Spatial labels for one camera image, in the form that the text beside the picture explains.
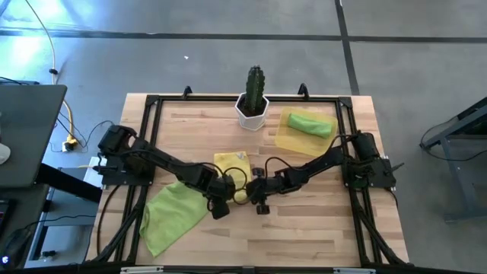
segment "white hexagonal pot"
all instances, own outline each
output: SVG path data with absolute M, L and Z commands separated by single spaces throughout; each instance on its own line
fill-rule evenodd
M 262 126 L 264 126 L 264 123 L 266 123 L 266 114 L 267 114 L 267 109 L 269 108 L 269 100 L 267 100 L 267 98 L 263 96 L 264 100 L 266 101 L 266 108 L 264 112 L 258 116 L 247 117 L 238 109 L 238 103 L 240 102 L 240 100 L 242 100 L 242 96 L 244 95 L 245 93 L 240 94 L 240 96 L 237 99 L 237 102 L 235 103 L 235 110 L 237 111 L 238 114 L 238 120 L 240 122 L 240 125 L 244 129 L 257 131 Z

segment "cactus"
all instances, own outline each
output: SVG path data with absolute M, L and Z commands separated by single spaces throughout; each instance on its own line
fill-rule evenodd
M 264 72 L 258 65 L 249 70 L 243 108 L 254 116 L 260 115 L 260 112 L 266 107 L 263 100 L 265 80 Z

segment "rolled green towel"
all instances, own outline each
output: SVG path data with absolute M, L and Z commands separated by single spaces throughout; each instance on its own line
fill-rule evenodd
M 330 123 L 315 121 L 293 113 L 289 114 L 288 126 L 323 139 L 328 138 L 332 132 L 332 124 Z

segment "black desk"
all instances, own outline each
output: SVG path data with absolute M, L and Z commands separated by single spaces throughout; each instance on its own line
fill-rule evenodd
M 100 201 L 100 189 L 41 163 L 66 90 L 64 85 L 0 86 L 2 143 L 11 149 L 10 158 L 0 165 L 0 197 L 15 202 L 0 234 L 0 249 L 12 231 L 39 221 L 50 186 Z

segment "white cable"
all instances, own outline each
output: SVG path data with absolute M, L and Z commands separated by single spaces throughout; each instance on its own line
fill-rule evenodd
M 40 25 L 43 26 L 43 29 L 46 32 L 47 38 L 49 38 L 49 43 L 51 44 L 51 51 L 53 52 L 53 69 L 56 69 L 56 52 L 54 51 L 54 44 L 53 44 L 53 40 L 51 39 L 51 36 L 49 35 L 49 31 L 46 29 L 46 26 L 44 26 L 42 20 L 40 20 L 39 15 L 37 15 L 36 11 L 32 8 L 32 5 L 29 3 L 29 0 L 25 0 L 25 2 L 29 5 L 33 14 L 36 15 L 37 20 L 39 21 Z M 55 75 L 53 73 L 51 73 L 51 75 L 53 76 L 53 84 L 56 84 Z

